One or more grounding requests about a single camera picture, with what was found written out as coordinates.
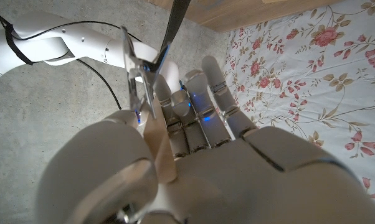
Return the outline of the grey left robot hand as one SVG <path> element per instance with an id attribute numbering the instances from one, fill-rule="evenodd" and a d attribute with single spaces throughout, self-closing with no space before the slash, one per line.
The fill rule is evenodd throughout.
<path id="1" fill-rule="evenodd" d="M 164 183 L 136 116 L 117 111 L 48 163 L 36 223 L 375 223 L 375 201 L 343 163 L 285 130 L 256 128 L 214 57 L 201 73 L 233 141 L 176 160 Z"/>

